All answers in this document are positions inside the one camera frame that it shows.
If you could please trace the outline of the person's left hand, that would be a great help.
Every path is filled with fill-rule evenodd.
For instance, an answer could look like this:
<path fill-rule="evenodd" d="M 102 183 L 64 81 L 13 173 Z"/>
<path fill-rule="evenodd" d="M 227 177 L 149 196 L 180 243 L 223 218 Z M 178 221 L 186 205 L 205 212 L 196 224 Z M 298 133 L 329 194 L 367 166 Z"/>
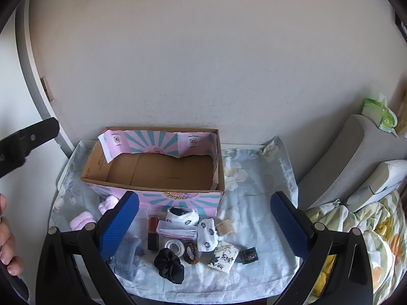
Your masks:
<path fill-rule="evenodd" d="M 0 224 L 0 245 L 1 263 L 6 266 L 11 276 L 19 276 L 23 272 L 23 260 L 14 254 L 16 240 L 10 230 L 9 221 L 3 217 L 7 208 L 7 198 L 1 194 L 1 224 Z"/>

